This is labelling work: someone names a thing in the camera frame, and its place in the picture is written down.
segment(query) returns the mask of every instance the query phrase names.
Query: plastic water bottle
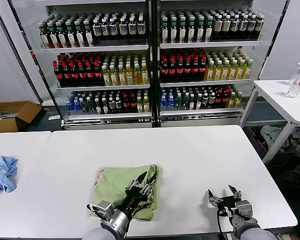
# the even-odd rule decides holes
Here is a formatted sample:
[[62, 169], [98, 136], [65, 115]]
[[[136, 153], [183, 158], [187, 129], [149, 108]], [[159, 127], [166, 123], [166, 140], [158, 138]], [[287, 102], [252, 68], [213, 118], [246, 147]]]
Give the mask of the plastic water bottle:
[[74, 114], [75, 106], [68, 99], [66, 100], [66, 109], [68, 110], [69, 115], [73, 115]]
[[296, 66], [295, 72], [293, 73], [293, 75], [290, 78], [289, 81], [289, 85], [291, 86], [291, 84], [293, 83], [293, 81], [295, 80], [296, 76], [300, 73], [300, 62], [298, 62], [298, 65]]
[[162, 95], [161, 97], [161, 111], [167, 111], [167, 101], [165, 95]]
[[286, 94], [289, 98], [295, 98], [300, 93], [300, 73], [295, 77]]
[[168, 111], [173, 111], [173, 110], [175, 110], [175, 100], [174, 100], [174, 96], [170, 95], [169, 102], [168, 102]]

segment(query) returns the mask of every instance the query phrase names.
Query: fridge shelf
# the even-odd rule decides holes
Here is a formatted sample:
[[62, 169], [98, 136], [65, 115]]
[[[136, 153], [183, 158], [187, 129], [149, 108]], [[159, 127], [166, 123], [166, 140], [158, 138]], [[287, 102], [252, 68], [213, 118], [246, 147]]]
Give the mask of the fridge shelf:
[[210, 41], [210, 42], [184, 42], [184, 43], [160, 43], [161, 49], [186, 49], [186, 48], [215, 48], [259, 46], [262, 41]]
[[125, 90], [125, 89], [148, 89], [150, 84], [140, 85], [120, 85], [120, 86], [78, 86], [78, 87], [56, 87], [57, 91], [80, 92], [80, 91], [107, 91], [107, 90]]
[[86, 46], [86, 47], [67, 47], [67, 48], [47, 48], [42, 49], [45, 53], [83, 53], [83, 52], [117, 52], [117, 51], [137, 51], [148, 50], [148, 44], [139, 45], [114, 45], [114, 46]]
[[160, 83], [161, 88], [185, 87], [185, 86], [206, 86], [206, 85], [225, 85], [225, 84], [247, 84], [250, 79], [243, 80], [223, 80], [223, 81], [190, 81], [190, 82], [167, 82]]
[[146, 0], [26, 0], [28, 6], [57, 6], [75, 4], [139, 3]]

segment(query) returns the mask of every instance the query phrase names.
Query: white wall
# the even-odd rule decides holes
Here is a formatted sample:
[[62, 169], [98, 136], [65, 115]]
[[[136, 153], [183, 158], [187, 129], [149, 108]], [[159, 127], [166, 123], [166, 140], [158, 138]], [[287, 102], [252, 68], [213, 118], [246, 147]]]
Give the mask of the white wall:
[[0, 102], [26, 100], [39, 103], [0, 26]]

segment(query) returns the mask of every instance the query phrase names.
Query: bottle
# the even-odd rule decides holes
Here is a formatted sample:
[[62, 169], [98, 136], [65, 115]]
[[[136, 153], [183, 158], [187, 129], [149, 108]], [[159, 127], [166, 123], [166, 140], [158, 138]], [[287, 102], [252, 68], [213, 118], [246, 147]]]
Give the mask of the bottle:
[[142, 84], [148, 84], [149, 83], [149, 77], [148, 77], [148, 70], [147, 65], [145, 62], [141, 64], [142, 67]]
[[300, 73], [300, 62], [298, 62], [296, 69], [294, 71], [294, 73], [292, 74], [290, 80], [289, 80], [289, 85], [291, 85], [293, 83], [293, 81], [295, 80], [296, 76]]
[[145, 39], [146, 38], [146, 22], [144, 21], [143, 16], [139, 15], [139, 21], [137, 24], [138, 28], [138, 38], [139, 39]]
[[300, 73], [294, 78], [286, 96], [289, 98], [295, 98], [300, 92]]
[[222, 61], [218, 60], [216, 63], [216, 67], [213, 69], [212, 81], [219, 81], [221, 74]]
[[177, 18], [175, 16], [171, 18], [171, 27], [169, 31], [170, 31], [170, 42], [172, 44], [175, 44], [177, 40]]
[[185, 37], [186, 37], [186, 17], [182, 16], [180, 17], [180, 26], [179, 26], [179, 43], [184, 43], [185, 42]]
[[101, 31], [102, 31], [102, 39], [105, 41], [109, 40], [110, 39], [110, 27], [105, 18], [102, 19]]
[[242, 92], [239, 91], [238, 92], [238, 96], [236, 97], [235, 101], [234, 101], [234, 104], [233, 104], [233, 107], [234, 108], [240, 108], [240, 104], [241, 104], [241, 96], [242, 96]]
[[86, 46], [93, 47], [94, 46], [94, 34], [90, 28], [90, 22], [88, 20], [83, 21], [84, 29], [85, 29], [85, 39], [87, 44]]
[[112, 86], [112, 81], [110, 82], [110, 77], [109, 77], [109, 73], [108, 73], [108, 70], [107, 70], [107, 66], [103, 65], [101, 68], [102, 68], [102, 75], [103, 75], [104, 84], [106, 86]]
[[233, 60], [231, 66], [229, 67], [228, 70], [228, 75], [227, 75], [227, 80], [234, 80], [235, 79], [235, 74], [237, 71], [237, 60]]
[[231, 92], [231, 97], [229, 98], [229, 100], [226, 102], [225, 107], [226, 108], [233, 108], [234, 104], [235, 104], [235, 100], [236, 100], [236, 93], [233, 91]]
[[214, 73], [214, 64], [215, 64], [215, 62], [213, 60], [210, 60], [209, 67], [205, 71], [205, 76], [204, 76], [204, 79], [206, 81], [212, 81], [212, 76], [213, 76], [213, 73]]
[[195, 17], [190, 16], [189, 17], [189, 27], [188, 27], [188, 36], [187, 36], [188, 43], [192, 43], [194, 41], [194, 36], [195, 36]]
[[245, 65], [245, 60], [241, 59], [239, 66], [237, 67], [237, 70], [234, 74], [234, 79], [242, 79], [242, 74], [244, 72], [244, 65]]
[[59, 48], [60, 47], [60, 40], [59, 38], [57, 37], [58, 33], [54, 27], [54, 23], [53, 22], [48, 22], [47, 23], [47, 26], [48, 26], [48, 35], [52, 41], [53, 44], [50, 45], [50, 48]]
[[45, 24], [43, 22], [38, 23], [39, 30], [40, 30], [40, 38], [42, 40], [43, 46], [45, 49], [50, 48], [50, 45], [52, 45], [52, 40], [48, 34], [48, 31], [45, 28]]
[[129, 20], [129, 34], [132, 39], [135, 39], [137, 37], [137, 23], [135, 22], [135, 19], [133, 17], [130, 17]]
[[114, 65], [110, 65], [111, 80], [113, 86], [119, 86], [120, 80]]

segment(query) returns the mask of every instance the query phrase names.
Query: robotic arm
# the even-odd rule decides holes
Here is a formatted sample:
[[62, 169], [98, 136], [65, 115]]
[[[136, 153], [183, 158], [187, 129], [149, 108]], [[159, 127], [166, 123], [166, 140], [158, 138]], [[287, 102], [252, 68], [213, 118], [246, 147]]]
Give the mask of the robotic arm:
[[225, 237], [220, 226], [220, 217], [228, 217], [233, 226], [233, 233], [239, 240], [276, 240], [269, 231], [260, 228], [258, 221], [252, 217], [252, 205], [248, 200], [242, 200], [241, 191], [229, 185], [232, 196], [217, 197], [208, 189], [209, 203], [218, 208], [217, 222], [222, 240]]

